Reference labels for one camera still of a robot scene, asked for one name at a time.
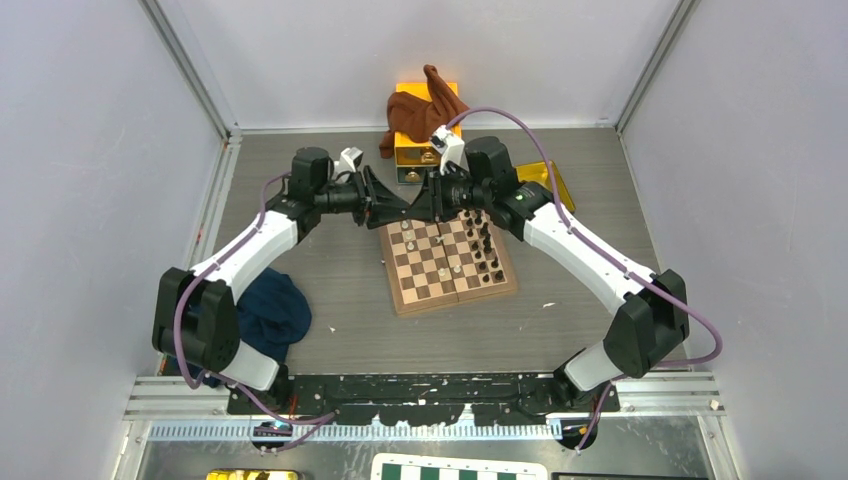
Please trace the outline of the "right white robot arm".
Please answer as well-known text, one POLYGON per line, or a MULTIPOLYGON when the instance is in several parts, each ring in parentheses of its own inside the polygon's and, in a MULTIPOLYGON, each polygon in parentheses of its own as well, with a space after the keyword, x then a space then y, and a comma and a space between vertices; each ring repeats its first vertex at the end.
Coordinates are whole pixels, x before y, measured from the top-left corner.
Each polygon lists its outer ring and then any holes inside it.
POLYGON ((462 209, 485 212, 495 226, 563 266, 612 314, 605 337, 556 370, 562 407, 582 409, 596 387, 619 376, 643 377, 688 338, 682 277, 631 261, 586 229, 550 189, 520 180, 498 138, 466 143, 440 127, 430 144, 441 157, 421 194, 432 219, 462 209))

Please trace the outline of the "wooden chess board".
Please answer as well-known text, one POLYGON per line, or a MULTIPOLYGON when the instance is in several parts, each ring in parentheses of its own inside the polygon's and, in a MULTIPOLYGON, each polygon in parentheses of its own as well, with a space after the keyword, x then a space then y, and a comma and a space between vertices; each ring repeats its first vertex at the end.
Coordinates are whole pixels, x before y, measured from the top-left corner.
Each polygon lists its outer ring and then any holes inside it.
POLYGON ((518 280, 501 230, 480 210, 450 221, 403 220, 378 229, 395 312, 416 314, 515 293, 518 280), (407 243, 414 241, 414 251, 407 243), (455 274, 452 267, 462 265, 455 274), (438 270, 444 268, 445 278, 438 270), (495 282, 496 271, 504 280, 495 282))

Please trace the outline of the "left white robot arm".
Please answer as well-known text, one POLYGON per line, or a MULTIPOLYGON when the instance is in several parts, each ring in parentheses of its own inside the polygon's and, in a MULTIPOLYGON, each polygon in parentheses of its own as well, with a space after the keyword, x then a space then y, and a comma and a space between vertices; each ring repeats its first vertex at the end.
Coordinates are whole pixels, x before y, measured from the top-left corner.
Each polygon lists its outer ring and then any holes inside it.
POLYGON ((190 269, 172 267, 158 284, 152 345, 176 359, 191 389, 205 375, 252 388, 269 413, 285 409, 291 385, 280 363, 248 344, 240 332, 237 302, 270 264, 296 247, 323 216, 349 214, 375 229, 404 218, 410 205, 385 187, 370 167, 358 168, 359 149, 338 161, 318 147, 299 149, 289 172, 278 176, 273 197, 260 191, 255 219, 222 250, 190 269))

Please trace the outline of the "yellow metal tray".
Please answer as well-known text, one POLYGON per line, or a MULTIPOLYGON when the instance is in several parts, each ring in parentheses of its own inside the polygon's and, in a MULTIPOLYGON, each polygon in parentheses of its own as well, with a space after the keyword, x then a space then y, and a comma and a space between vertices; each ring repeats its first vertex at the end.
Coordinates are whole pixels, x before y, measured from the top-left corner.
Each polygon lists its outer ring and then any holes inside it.
POLYGON ((521 181, 537 182, 551 192, 553 192, 554 189, 557 189, 561 202, 570 213, 574 213, 576 211, 576 205, 559 173, 557 166, 553 164, 551 168, 553 174, 550 174, 547 164, 544 161, 538 161, 519 165, 516 167, 516 171, 518 178, 521 181))

